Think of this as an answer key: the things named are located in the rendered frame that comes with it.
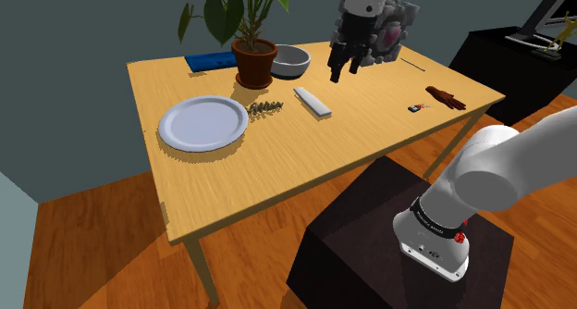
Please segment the grey cube with pink heart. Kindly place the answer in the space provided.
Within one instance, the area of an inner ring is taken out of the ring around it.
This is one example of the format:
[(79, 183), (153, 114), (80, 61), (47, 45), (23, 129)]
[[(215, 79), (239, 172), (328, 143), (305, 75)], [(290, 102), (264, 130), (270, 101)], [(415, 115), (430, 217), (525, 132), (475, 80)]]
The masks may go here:
[(405, 1), (386, 0), (383, 11), (374, 18), (368, 52), (360, 66), (395, 61), (401, 48), (400, 42), (408, 36), (406, 28), (412, 25), (419, 9), (417, 5)]

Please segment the white round plate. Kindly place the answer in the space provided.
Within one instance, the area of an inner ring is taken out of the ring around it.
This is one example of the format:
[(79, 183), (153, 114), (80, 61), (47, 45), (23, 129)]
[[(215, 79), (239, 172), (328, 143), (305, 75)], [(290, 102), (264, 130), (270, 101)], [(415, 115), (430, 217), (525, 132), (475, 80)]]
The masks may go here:
[(189, 153), (211, 152), (230, 145), (248, 127), (247, 110), (222, 96), (199, 96), (172, 106), (158, 125), (168, 146)]

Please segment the grey bowl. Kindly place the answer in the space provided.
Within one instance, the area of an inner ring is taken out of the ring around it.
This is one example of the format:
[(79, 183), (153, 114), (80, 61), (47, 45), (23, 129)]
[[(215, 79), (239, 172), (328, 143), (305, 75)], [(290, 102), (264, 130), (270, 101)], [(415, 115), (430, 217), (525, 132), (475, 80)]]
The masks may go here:
[(304, 74), (311, 63), (311, 56), (305, 50), (290, 44), (278, 44), (271, 74), (275, 78), (294, 80)]

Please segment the dark coiled spring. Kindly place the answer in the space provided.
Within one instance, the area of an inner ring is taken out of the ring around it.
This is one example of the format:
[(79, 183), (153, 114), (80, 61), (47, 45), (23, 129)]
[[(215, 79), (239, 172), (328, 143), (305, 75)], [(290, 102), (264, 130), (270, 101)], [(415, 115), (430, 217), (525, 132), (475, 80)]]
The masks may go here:
[(276, 111), (283, 107), (282, 102), (254, 102), (245, 108), (249, 115), (258, 115), (264, 112)]

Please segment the blue flat box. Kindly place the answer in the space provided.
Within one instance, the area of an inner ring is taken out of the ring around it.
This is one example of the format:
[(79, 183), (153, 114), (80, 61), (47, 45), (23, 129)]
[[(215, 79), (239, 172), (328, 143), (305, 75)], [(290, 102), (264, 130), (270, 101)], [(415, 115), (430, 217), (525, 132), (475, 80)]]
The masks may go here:
[(194, 73), (221, 68), (234, 68), (237, 65), (236, 58), (232, 52), (185, 56), (185, 61)]

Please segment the black cabinet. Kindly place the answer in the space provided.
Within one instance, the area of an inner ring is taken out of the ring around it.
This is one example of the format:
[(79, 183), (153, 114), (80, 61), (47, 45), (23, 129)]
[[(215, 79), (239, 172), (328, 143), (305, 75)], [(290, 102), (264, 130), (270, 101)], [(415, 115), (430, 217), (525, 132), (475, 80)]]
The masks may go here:
[(542, 0), (521, 27), (471, 31), (449, 67), (505, 95), (486, 113), (511, 126), (577, 80), (577, 43), (553, 45), (537, 31), (577, 20), (577, 0)]

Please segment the grey flat bar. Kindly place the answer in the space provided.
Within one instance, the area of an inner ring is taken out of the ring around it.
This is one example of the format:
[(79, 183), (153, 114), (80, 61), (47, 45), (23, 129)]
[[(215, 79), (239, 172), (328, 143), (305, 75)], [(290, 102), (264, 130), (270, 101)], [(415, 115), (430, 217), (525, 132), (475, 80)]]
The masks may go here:
[(318, 117), (329, 116), (332, 114), (332, 111), (325, 104), (305, 88), (296, 87), (293, 91)]

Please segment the dark robot stand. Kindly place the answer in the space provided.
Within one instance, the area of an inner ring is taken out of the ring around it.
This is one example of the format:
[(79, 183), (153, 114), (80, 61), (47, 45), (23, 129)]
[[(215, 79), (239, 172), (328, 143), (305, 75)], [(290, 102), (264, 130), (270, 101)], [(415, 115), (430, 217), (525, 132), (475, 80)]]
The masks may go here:
[(457, 282), (402, 253), (393, 217), (428, 186), (381, 157), (307, 227), (287, 280), (307, 309), (500, 309), (514, 238), (483, 217)]

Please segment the light wooden table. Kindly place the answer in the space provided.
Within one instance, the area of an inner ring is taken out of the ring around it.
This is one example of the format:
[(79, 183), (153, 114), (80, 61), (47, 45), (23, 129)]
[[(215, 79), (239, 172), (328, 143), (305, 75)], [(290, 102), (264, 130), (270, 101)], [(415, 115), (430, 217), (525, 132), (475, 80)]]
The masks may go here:
[[(234, 68), (190, 71), (183, 57), (131, 62), (130, 83), (168, 241), (183, 244), (212, 303), (218, 300), (201, 239), (300, 192), (422, 139), (456, 122), (470, 128), (501, 94), (403, 48), (397, 60), (329, 79), (326, 42), (308, 43), (311, 63), (297, 80), (266, 90), (234, 84)], [(426, 72), (405, 63), (405, 58)], [(453, 94), (465, 110), (439, 103), (425, 88)], [(303, 87), (332, 114), (318, 117), (293, 91)], [(219, 95), (243, 105), (279, 101), (274, 114), (208, 153), (185, 153), (158, 138), (163, 114), (182, 101)], [(427, 104), (416, 113), (411, 105)]]

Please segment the potted green plant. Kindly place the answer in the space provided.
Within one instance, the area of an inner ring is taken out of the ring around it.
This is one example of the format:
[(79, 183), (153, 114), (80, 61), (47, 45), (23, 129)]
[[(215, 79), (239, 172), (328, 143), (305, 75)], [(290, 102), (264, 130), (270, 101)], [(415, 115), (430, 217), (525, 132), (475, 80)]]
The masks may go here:
[(199, 16), (220, 44), (231, 43), (238, 69), (236, 81), (247, 89), (264, 89), (272, 83), (277, 46), (260, 35), (275, 1), (289, 8), (289, 0), (205, 0)]

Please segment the brown hand-shaped figure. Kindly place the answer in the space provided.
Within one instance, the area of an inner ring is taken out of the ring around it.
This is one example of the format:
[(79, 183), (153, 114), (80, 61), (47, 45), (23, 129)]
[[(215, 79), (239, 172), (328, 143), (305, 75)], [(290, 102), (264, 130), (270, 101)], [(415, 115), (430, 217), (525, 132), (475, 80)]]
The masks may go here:
[(457, 100), (453, 94), (441, 91), (434, 86), (428, 86), (425, 88), (425, 90), (430, 93), (439, 103), (446, 105), (450, 109), (466, 109), (466, 104)]

